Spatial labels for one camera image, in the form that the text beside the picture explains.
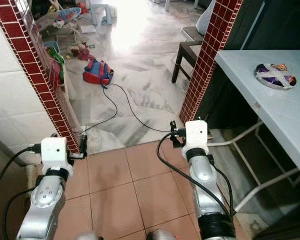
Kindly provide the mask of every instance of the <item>green object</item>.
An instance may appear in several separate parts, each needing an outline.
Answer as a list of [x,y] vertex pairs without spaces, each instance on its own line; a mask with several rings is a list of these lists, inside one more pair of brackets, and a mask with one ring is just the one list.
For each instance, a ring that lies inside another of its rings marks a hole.
[[59,64],[60,64],[60,72],[59,72],[59,76],[61,81],[64,83],[64,69],[63,69],[63,65],[65,64],[65,60],[64,57],[61,56],[57,50],[55,49],[54,46],[50,46],[50,51],[49,51],[49,55],[51,57],[53,57]]

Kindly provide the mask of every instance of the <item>purple package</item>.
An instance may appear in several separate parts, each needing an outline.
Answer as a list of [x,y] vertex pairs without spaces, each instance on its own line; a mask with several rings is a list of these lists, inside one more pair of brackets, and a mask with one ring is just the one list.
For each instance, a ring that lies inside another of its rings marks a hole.
[[296,85],[297,80],[286,65],[259,64],[254,71],[255,77],[264,85],[273,89],[290,89]]

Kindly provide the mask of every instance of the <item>gray floor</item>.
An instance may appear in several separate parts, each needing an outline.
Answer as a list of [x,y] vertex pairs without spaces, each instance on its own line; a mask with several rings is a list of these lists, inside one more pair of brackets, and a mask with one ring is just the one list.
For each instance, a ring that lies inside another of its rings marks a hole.
[[[185,41],[180,30],[194,26],[203,9],[193,9],[191,1],[172,2],[169,12],[163,3],[149,0],[118,2],[117,19],[112,25],[98,25],[96,32],[84,34],[87,44],[95,45],[90,53],[114,70],[112,83],[125,89],[132,109],[144,123],[169,131],[170,121],[175,120],[182,127],[179,112],[189,81],[180,73],[177,83],[172,84],[172,71],[179,42]],[[90,25],[91,20],[78,23]],[[115,107],[103,95],[102,87],[83,81],[87,62],[66,59],[65,64],[77,94],[71,104],[80,124],[88,128],[112,116]],[[87,131],[89,154],[159,140],[165,134],[142,126],[134,118],[119,87],[111,85],[105,92],[117,105],[118,113]]]

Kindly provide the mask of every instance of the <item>red brick tile pillar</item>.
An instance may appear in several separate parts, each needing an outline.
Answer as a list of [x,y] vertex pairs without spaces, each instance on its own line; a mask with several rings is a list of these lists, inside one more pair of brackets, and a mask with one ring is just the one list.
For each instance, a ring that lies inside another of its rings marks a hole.
[[183,123],[192,121],[196,115],[217,65],[217,51],[224,48],[241,4],[242,0],[216,0],[179,115]]
[[79,136],[66,99],[54,79],[48,54],[27,0],[0,0],[0,26],[25,75],[60,136],[72,153],[79,152]]

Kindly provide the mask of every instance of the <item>white stool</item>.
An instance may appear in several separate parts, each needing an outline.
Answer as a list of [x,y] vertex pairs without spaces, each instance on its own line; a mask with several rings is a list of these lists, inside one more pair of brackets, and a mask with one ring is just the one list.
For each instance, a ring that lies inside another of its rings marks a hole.
[[93,25],[98,25],[97,17],[95,14],[96,8],[105,8],[105,21],[102,19],[103,25],[111,25],[112,19],[111,19],[111,11],[109,4],[107,4],[106,0],[89,0],[90,2],[90,12],[91,12],[91,18]]

